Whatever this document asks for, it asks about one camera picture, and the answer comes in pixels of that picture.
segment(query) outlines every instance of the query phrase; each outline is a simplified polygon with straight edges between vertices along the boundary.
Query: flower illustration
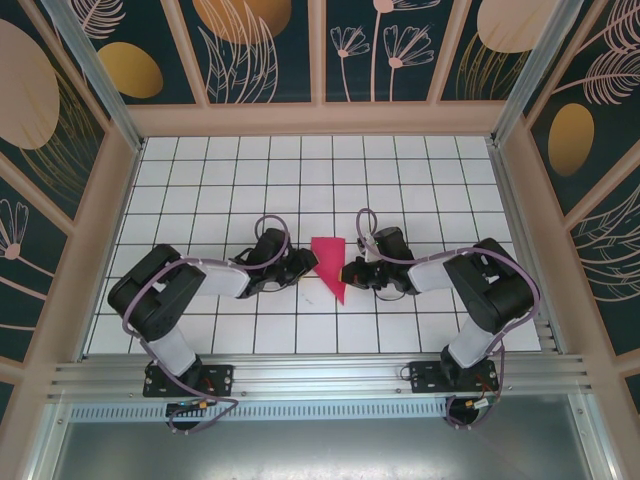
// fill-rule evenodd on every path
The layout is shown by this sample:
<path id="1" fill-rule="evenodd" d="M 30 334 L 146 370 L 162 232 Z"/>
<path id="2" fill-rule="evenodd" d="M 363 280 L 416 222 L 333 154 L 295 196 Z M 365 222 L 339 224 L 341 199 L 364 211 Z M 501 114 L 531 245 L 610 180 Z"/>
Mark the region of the flower illustration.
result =
<path id="1" fill-rule="evenodd" d="M 340 27 L 331 29 L 331 41 L 336 47 L 338 56 L 340 57 L 340 66 L 342 67 L 342 83 L 344 85 L 344 93 L 347 96 L 347 102 L 351 101 L 349 96 L 349 87 L 347 86 L 347 76 L 344 71 L 344 59 L 347 57 L 355 57 L 369 51 L 369 44 L 364 43 L 365 36 L 362 33 L 362 27 L 347 27 L 344 33 Z"/>
<path id="2" fill-rule="evenodd" d="M 373 0 L 373 6 L 379 13 L 391 13 L 400 10 L 422 10 L 423 8 L 435 7 L 440 0 L 416 1 L 408 0 Z"/>
<path id="3" fill-rule="evenodd" d="M 431 39 L 427 32 L 429 27 L 422 29 L 407 27 L 398 38 L 398 26 L 384 29 L 384 48 L 391 67 L 389 82 L 389 101 L 393 102 L 393 79 L 398 68 L 423 65 L 433 61 L 433 50 L 427 50 Z"/>
<path id="4" fill-rule="evenodd" d="M 20 257 L 20 245 L 28 219 L 28 207 L 18 202 L 14 215 L 7 199 L 0 200 L 0 258 L 15 260 Z"/>

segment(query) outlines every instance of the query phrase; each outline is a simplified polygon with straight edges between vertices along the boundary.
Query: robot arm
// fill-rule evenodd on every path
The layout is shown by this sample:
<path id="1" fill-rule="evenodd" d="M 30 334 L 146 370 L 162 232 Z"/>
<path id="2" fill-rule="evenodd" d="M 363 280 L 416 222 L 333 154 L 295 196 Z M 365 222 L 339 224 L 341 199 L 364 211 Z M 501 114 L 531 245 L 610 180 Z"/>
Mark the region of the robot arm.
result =
<path id="1" fill-rule="evenodd" d="M 390 227 L 377 232 L 370 246 L 386 257 L 413 260 L 402 231 Z M 488 238 L 475 245 L 511 259 Z M 451 255 L 415 265 L 385 260 L 366 262 L 358 257 L 346 265 L 342 280 L 358 288 L 379 290 L 388 284 L 409 295 L 455 288 L 469 315 L 456 338 L 441 353 L 441 369 L 452 387 L 487 358 L 487 349 L 511 320 L 522 317 L 533 306 L 533 293 L 526 281 L 508 265 L 478 253 Z"/>

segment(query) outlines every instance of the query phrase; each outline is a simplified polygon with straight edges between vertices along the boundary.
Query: wire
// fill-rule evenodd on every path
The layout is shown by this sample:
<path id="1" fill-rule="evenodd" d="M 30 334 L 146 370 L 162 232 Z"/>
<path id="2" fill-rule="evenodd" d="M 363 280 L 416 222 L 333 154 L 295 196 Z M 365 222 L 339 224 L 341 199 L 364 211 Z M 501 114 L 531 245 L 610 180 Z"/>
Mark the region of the wire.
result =
<path id="1" fill-rule="evenodd" d="M 238 270 L 261 270 L 263 268 L 268 267 L 269 265 L 273 265 L 275 262 L 277 262 L 284 255 L 285 251 L 287 250 L 288 245 L 289 245 L 290 235 L 289 235 L 289 229 L 287 228 L 287 224 L 285 223 L 285 221 L 281 217 L 278 217 L 277 215 L 264 215 L 264 216 L 262 216 L 262 217 L 260 217 L 258 219 L 258 221 L 256 222 L 256 225 L 254 227 L 254 233 L 256 234 L 257 238 L 259 238 L 258 237 L 258 225 L 260 223 L 264 222 L 268 218 L 273 218 L 274 220 L 277 220 L 278 222 L 280 222 L 280 224 L 282 225 L 282 229 L 284 231 L 284 241 L 282 243 L 282 247 L 280 248 L 280 251 L 278 251 L 278 253 L 276 253 L 271 259 L 267 260 L 264 263 L 261 263 L 260 265 L 238 265 L 238 264 L 234 264 L 234 263 L 231 263 L 231 262 L 226 262 L 226 261 L 222 261 L 222 260 L 216 260 L 216 259 L 213 259 L 213 258 L 183 257 L 183 258 L 181 258 L 179 260 L 176 260 L 175 262 L 170 263 L 169 265 L 165 266 L 158 273 L 156 273 L 153 277 L 151 277 L 151 279 L 133 297 L 133 300 L 131 300 L 131 303 L 127 307 L 127 310 L 124 312 L 124 315 L 122 316 L 122 329 L 127 334 L 131 335 L 132 337 L 134 337 L 134 338 L 136 338 L 137 340 L 140 341 L 140 345 L 142 346 L 144 351 L 147 352 L 147 354 L 151 357 L 151 359 L 154 362 L 154 364 L 158 365 L 160 370 L 162 370 L 162 372 L 167 376 L 167 378 L 169 378 L 169 380 L 171 380 L 173 383 L 175 383 L 178 387 L 180 387 L 185 392 L 188 392 L 188 393 L 190 393 L 190 394 L 192 394 L 192 395 L 194 395 L 196 397 L 202 398 L 203 400 L 208 400 L 208 401 L 216 402 L 216 403 L 229 403 L 230 404 L 229 407 L 225 408 L 222 412 L 220 412 L 218 415 L 216 415 L 211 420 L 208 420 L 206 422 L 201 422 L 201 423 L 199 423 L 198 425 L 196 425 L 195 427 L 193 427 L 193 428 L 191 428 L 189 430 L 179 430 L 179 429 L 177 429 L 175 427 L 175 425 L 173 423 L 173 420 L 176 417 L 176 415 L 180 413 L 179 411 L 176 410 L 176 412 L 174 412 L 169 417 L 169 427 L 171 428 L 171 431 L 173 433 L 181 433 L 182 435 L 189 435 L 189 433 L 197 433 L 197 432 L 200 432 L 202 430 L 205 430 L 205 429 L 213 426 L 220 418 L 222 418 L 227 413 L 231 412 L 231 410 L 236 408 L 238 406 L 239 402 L 238 402 L 238 400 L 236 400 L 234 398 L 218 397 L 218 396 L 215 396 L 215 395 L 209 395 L 209 394 L 206 394 L 204 392 L 200 392 L 200 391 L 198 391 L 198 390 L 196 390 L 194 388 L 191 388 L 188 385 L 185 385 L 183 382 L 181 382 L 160 361 L 158 356 L 153 352 L 153 350 L 151 350 L 151 347 L 149 347 L 149 344 L 146 342 L 146 340 L 144 338 L 142 338 L 142 335 L 140 335 L 135 330 L 129 328 L 129 318 L 131 318 L 131 314 L 133 313 L 133 311 L 137 307 L 137 305 L 140 302 L 140 300 L 142 299 L 142 297 L 153 287 L 153 285 L 155 285 L 155 283 L 158 280 L 160 280 L 162 277 L 164 277 L 168 272 L 170 272 L 174 268 L 177 268 L 177 267 L 179 267 L 181 265 L 185 265 L 185 264 L 221 265 L 221 266 L 225 266 L 225 267 L 237 268 Z"/>

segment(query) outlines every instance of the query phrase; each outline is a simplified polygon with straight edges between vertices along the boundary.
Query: dark teal panel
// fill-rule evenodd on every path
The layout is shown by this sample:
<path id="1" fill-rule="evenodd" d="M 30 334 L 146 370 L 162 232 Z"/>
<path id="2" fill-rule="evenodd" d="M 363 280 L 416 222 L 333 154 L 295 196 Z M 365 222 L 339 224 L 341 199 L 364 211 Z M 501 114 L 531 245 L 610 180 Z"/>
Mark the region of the dark teal panel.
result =
<path id="1" fill-rule="evenodd" d="M 609 2 L 587 35 L 586 42 L 590 43 L 584 50 L 578 52 L 569 64 L 567 71 L 558 83 L 555 93 L 551 95 L 540 116 L 536 119 L 531 133 L 540 151 L 540 156 L 547 169 L 549 179 L 553 185 L 558 202 L 564 213 L 568 213 L 593 186 L 615 165 L 615 163 L 638 141 L 638 109 L 640 108 L 640 92 L 635 86 L 633 72 L 628 71 L 630 79 L 628 96 L 614 100 L 619 104 L 606 104 L 600 97 L 588 98 L 583 89 L 587 72 L 601 55 L 611 55 L 612 49 L 605 42 L 605 36 L 600 35 L 607 27 L 607 19 L 614 2 Z M 640 32 L 640 26 L 633 23 L 633 27 Z M 635 61 L 637 65 L 639 51 L 624 53 L 627 60 Z M 612 74 L 613 71 L 603 71 L 600 74 Z M 558 112 L 566 105 L 575 103 L 582 105 L 593 118 L 595 137 L 589 155 L 573 175 L 562 176 L 553 170 L 549 159 L 549 133 Z"/>
<path id="2" fill-rule="evenodd" d="M 35 327 L 67 236 L 2 179 L 0 222 L 0 324 Z M 23 361 L 33 331 L 0 332 L 0 356 Z"/>
<path id="3" fill-rule="evenodd" d="M 291 18 L 289 23 L 282 32 L 273 38 L 273 46 L 277 60 L 273 54 L 260 53 L 261 51 L 264 52 L 260 47 L 248 51 L 246 47 L 241 46 L 239 53 L 236 54 L 236 58 L 241 58 L 248 52 L 253 66 L 251 66 L 251 62 L 247 61 L 233 64 L 232 57 L 234 48 L 232 44 L 223 39 L 219 39 L 219 44 L 215 48 L 215 51 L 219 54 L 220 63 L 226 66 L 226 70 L 228 72 L 235 72 L 236 81 L 228 82 L 233 85 L 231 89 L 218 89 L 216 79 L 220 79 L 220 85 L 226 83 L 223 80 L 224 75 L 221 73 L 223 70 L 218 70 L 219 74 L 214 72 L 210 74 L 210 51 L 209 48 L 207 48 L 207 42 L 214 42 L 217 37 L 198 16 L 193 6 L 193 0 L 180 1 L 180 7 L 184 14 L 191 43 L 193 44 L 193 50 L 200 67 L 200 73 L 202 74 L 203 83 L 207 85 L 209 79 L 208 83 L 211 89 L 208 89 L 207 93 L 211 103 L 234 103 L 240 98 L 242 98 L 241 103 L 266 103 L 269 102 L 270 99 L 272 103 L 311 101 L 309 11 L 307 0 L 291 0 L 291 4 Z M 227 18 L 226 13 L 220 8 L 218 8 L 217 13 L 221 18 Z M 199 28 L 204 31 L 208 40 L 205 40 Z M 275 71 L 272 71 L 272 74 L 261 77 L 259 70 L 255 67 L 257 65 L 264 65 L 265 68 L 268 68 L 269 65 L 275 65 L 276 63 L 278 71 L 274 92 L 273 88 L 270 88 L 268 85 L 271 85 L 275 80 L 275 76 L 273 75 Z M 242 80 L 247 78 L 247 75 L 251 79 L 251 82 L 247 88 L 243 88 L 246 82 Z M 220 94 L 216 97 L 216 94 L 212 93 L 211 90 L 219 91 Z"/>
<path id="4" fill-rule="evenodd" d="M 389 101 L 392 91 L 393 101 L 426 100 L 453 6 L 452 0 L 429 6 L 433 3 L 430 0 L 416 0 L 410 4 L 425 8 L 402 10 L 397 6 L 390 13 L 380 14 L 375 59 L 376 101 Z M 328 0 L 325 32 L 328 102 L 347 101 L 345 82 L 351 101 L 371 100 L 371 69 L 377 17 L 378 12 L 370 0 Z M 362 33 L 355 37 L 351 34 L 353 30 L 347 30 L 357 28 L 362 28 Z M 423 29 L 426 29 L 426 37 L 420 36 Z M 334 38 L 338 47 L 347 47 L 346 51 L 351 53 L 344 61 L 338 55 Z M 400 56 L 405 61 L 413 60 L 417 65 L 392 69 L 389 59 Z"/>
<path id="5" fill-rule="evenodd" d="M 477 36 L 481 4 L 471 3 L 442 100 L 505 100 L 531 53 L 497 53 L 484 47 Z"/>
<path id="6" fill-rule="evenodd" d="M 549 66 L 549 68 L 547 68 L 547 71 L 545 72 L 543 77 L 540 79 L 540 83 L 538 83 L 538 86 L 536 87 L 536 89 L 534 90 L 533 94 L 531 95 L 531 98 L 527 102 L 527 105 L 524 107 L 524 115 L 525 116 L 529 115 L 529 112 L 531 111 L 531 109 L 535 105 L 536 101 L 538 100 L 538 97 L 540 96 L 540 93 L 542 92 L 542 89 L 547 84 L 547 80 L 549 80 L 549 77 L 551 76 L 551 74 L 554 72 L 554 70 L 558 66 L 558 62 L 562 58 L 562 55 L 564 55 L 564 52 L 567 50 L 567 47 L 569 46 L 569 43 L 571 43 L 571 40 L 573 40 L 573 37 L 576 34 L 576 30 L 578 30 L 578 28 L 580 28 L 580 24 L 582 23 L 582 21 L 584 20 L 585 15 L 587 14 L 589 9 L 591 8 L 591 5 L 593 5 L 593 0 L 584 0 L 583 1 L 582 7 L 580 7 L 580 12 L 578 13 L 578 16 L 576 17 L 575 21 L 573 22 L 573 25 L 571 26 L 571 29 L 569 30 L 569 33 L 564 38 L 564 41 L 562 42 L 562 45 L 560 45 L 560 48 L 558 49 L 558 52 L 556 53 L 555 57 L 553 58 L 553 61 L 551 62 L 551 65 Z"/>
<path id="7" fill-rule="evenodd" d="M 59 76 L 58 89 L 63 99 L 56 130 L 43 147 L 21 150 L 0 138 L 0 152 L 64 213 L 75 218 L 104 131 L 17 0 L 3 3 L 0 18 L 21 29 L 42 48 Z"/>
<path id="8" fill-rule="evenodd" d="M 122 94 L 124 102 L 127 105 L 195 103 L 160 0 L 122 0 L 120 4 L 111 3 L 114 5 L 111 10 L 115 13 L 107 18 L 119 18 L 123 14 L 124 17 L 115 21 L 113 32 L 95 35 L 106 38 L 90 38 L 96 51 L 114 42 L 135 45 L 156 62 L 163 78 L 162 90 L 158 94 L 150 98 L 134 98 Z M 49 19 L 40 0 L 38 6 Z"/>
<path id="9" fill-rule="evenodd" d="M 7 411 L 11 394 L 13 393 L 13 385 L 10 383 L 0 382 L 0 425 L 4 417 L 4 412 Z"/>
<path id="10" fill-rule="evenodd" d="M 640 167 L 571 236 L 616 355 L 640 348 Z"/>
<path id="11" fill-rule="evenodd" d="M 636 406 L 636 412 L 640 415 L 640 373 L 627 377 L 626 382 L 633 404 Z"/>

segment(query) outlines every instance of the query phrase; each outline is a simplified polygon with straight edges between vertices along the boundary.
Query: leaf illustration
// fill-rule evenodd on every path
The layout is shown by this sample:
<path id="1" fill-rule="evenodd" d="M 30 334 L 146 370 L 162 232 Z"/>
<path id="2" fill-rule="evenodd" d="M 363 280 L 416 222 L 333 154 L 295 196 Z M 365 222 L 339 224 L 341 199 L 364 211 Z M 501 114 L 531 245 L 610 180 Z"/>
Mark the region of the leaf illustration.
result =
<path id="1" fill-rule="evenodd" d="M 612 50 L 626 52 L 640 45 L 640 0 L 616 0 L 613 5 L 604 40 Z"/>
<path id="2" fill-rule="evenodd" d="M 89 38 L 105 40 L 120 24 L 126 13 L 123 0 L 69 0 L 82 30 Z"/>

